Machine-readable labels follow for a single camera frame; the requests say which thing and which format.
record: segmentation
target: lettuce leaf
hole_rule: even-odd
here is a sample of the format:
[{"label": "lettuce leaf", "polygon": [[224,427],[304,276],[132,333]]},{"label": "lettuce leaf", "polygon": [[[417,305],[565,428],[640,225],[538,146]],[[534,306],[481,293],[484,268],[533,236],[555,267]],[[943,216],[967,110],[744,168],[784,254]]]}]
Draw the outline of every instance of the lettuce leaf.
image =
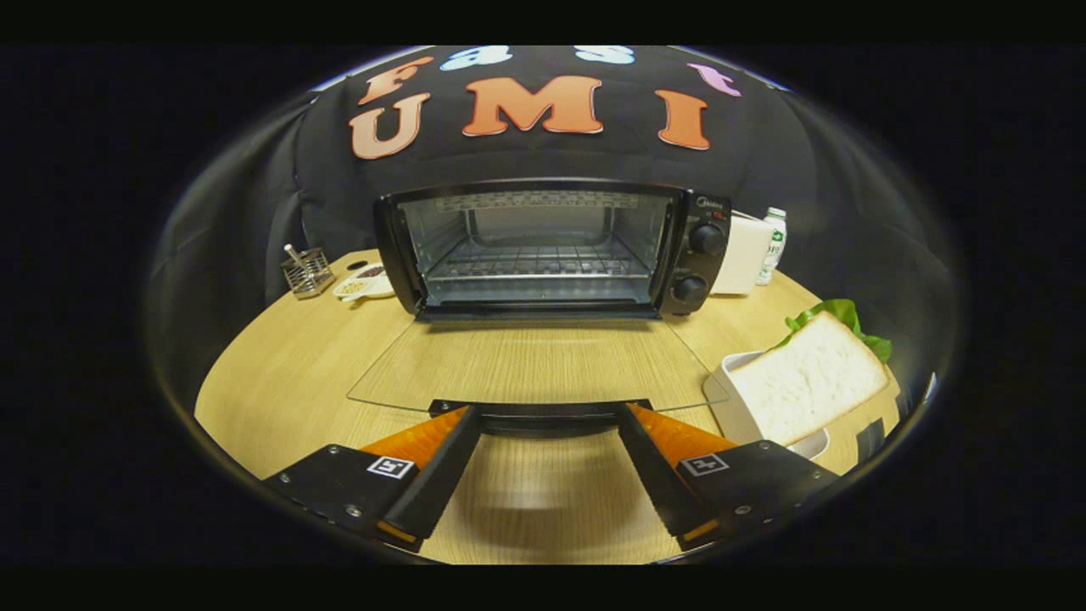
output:
[{"label": "lettuce leaf", "polygon": [[783,342],[773,348],[780,348],[791,342],[792,336],[795,335],[797,331],[803,329],[804,326],[810,322],[811,319],[822,311],[830,313],[834,317],[837,317],[838,321],[844,323],[848,329],[853,330],[856,338],[859,338],[860,341],[875,354],[875,357],[877,357],[883,365],[886,365],[886,361],[889,360],[891,352],[893,351],[893,344],[888,340],[883,340],[873,335],[864,335],[863,332],[860,331],[860,318],[856,314],[856,303],[854,303],[851,298],[828,298],[816,305],[816,307],[810,310],[801,313],[795,319],[785,318],[784,323],[788,326],[792,333],[790,333]]}]

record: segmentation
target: oven rack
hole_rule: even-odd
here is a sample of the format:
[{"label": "oven rack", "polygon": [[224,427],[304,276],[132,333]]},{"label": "oven rack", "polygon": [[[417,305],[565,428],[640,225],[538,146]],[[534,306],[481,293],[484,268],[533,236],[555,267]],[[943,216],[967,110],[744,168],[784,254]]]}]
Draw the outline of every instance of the oven rack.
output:
[{"label": "oven rack", "polygon": [[509,278],[646,278],[652,270],[620,240],[596,245],[456,245],[428,273],[431,280]]}]

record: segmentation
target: letter m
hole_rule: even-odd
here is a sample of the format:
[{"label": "letter m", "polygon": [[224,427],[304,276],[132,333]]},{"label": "letter m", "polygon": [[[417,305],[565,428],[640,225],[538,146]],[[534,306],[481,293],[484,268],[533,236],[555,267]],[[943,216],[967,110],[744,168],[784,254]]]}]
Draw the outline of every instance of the letter m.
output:
[{"label": "letter m", "polygon": [[476,94],[475,116],[464,127],[465,136],[492,136],[508,128],[498,111],[522,131],[535,126],[543,113],[548,131],[596,133],[604,125],[596,120],[592,96],[602,82],[588,76],[558,76],[536,93],[531,93],[513,78],[487,78],[467,85]]}]

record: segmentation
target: black cloth backdrop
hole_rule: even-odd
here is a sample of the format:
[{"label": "black cloth backdrop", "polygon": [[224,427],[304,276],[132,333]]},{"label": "black cloth backdrop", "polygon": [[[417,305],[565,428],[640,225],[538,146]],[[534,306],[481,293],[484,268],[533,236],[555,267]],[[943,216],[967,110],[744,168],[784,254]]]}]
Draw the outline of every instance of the black cloth backdrop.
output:
[{"label": "black cloth backdrop", "polygon": [[[930,373],[948,366],[939,323],[956,307],[947,245],[915,205],[924,193],[877,147],[797,93],[680,49],[631,48],[635,63],[608,64],[569,47],[513,47],[512,59],[451,72],[439,66],[464,48],[429,48],[299,96],[235,140],[180,196],[151,267],[149,346],[172,399],[191,410],[218,355],[288,290],[285,243],[320,246],[334,259],[376,246],[371,204],[386,193],[580,176],[696,188],[759,217],[769,205],[785,208],[780,268],[823,297],[854,298],[864,331],[894,341],[891,366],[908,408]],[[434,60],[399,90],[358,106],[369,78],[427,55]],[[742,97],[711,88],[687,62],[730,76]],[[601,133],[554,133],[539,123],[521,131],[508,120],[501,135],[462,133],[475,103],[468,82],[513,77],[538,91],[560,75],[603,81],[594,94]],[[657,137],[666,106],[656,89],[708,103],[709,150]],[[353,154],[351,118],[387,109],[377,136],[389,138],[399,120],[392,103],[420,92],[430,99],[406,149],[371,161]]]}]

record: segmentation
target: orange letter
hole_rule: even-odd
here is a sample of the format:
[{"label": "orange letter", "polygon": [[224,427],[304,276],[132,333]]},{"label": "orange letter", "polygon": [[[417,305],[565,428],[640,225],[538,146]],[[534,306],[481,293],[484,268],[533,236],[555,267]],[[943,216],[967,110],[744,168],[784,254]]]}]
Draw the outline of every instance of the orange letter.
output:
[{"label": "orange letter", "polygon": [[532,94],[512,78],[469,82],[467,90],[476,93],[476,109],[464,135],[492,136],[505,131],[508,125],[497,117],[498,109],[522,131],[531,129],[551,109],[551,118],[543,122],[548,131],[597,133],[604,130],[604,124],[593,114],[592,93],[601,85],[588,76],[557,76]]},{"label": "orange letter", "polygon": [[362,158],[380,158],[402,151],[418,136],[422,102],[428,99],[429,93],[416,93],[392,104],[392,107],[400,111],[400,130],[383,142],[377,139],[377,117],[384,109],[374,109],[352,118],[349,125],[352,127],[351,147],[354,154]]},{"label": "orange letter", "polygon": [[709,141],[702,135],[702,109],[709,105],[697,98],[667,89],[657,89],[656,94],[668,104],[668,126],[660,130],[660,139],[687,149],[708,149]]},{"label": "orange letter", "polygon": [[418,72],[418,68],[415,66],[428,64],[432,61],[433,58],[420,58],[370,78],[366,81],[369,82],[369,90],[366,92],[365,98],[358,100],[358,105],[361,106],[366,102],[371,102],[381,96],[395,91],[402,87],[400,85],[401,80],[407,80],[412,76],[415,76],[415,73]]}]

